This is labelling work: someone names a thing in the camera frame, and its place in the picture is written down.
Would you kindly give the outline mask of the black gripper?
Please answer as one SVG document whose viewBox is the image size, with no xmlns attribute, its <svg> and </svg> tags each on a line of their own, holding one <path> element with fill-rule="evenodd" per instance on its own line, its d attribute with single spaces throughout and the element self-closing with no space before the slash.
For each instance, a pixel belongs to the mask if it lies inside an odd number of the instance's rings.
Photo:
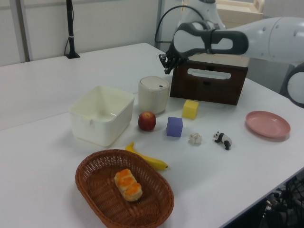
<svg viewBox="0 0 304 228">
<path fill-rule="evenodd" d="M 182 57 L 176 50 L 173 43 L 170 44 L 166 54 L 159 54 L 159 60 L 164 67 L 165 74 L 169 74 L 174 68 L 182 65 L 189 60 L 188 57 Z"/>
</svg>

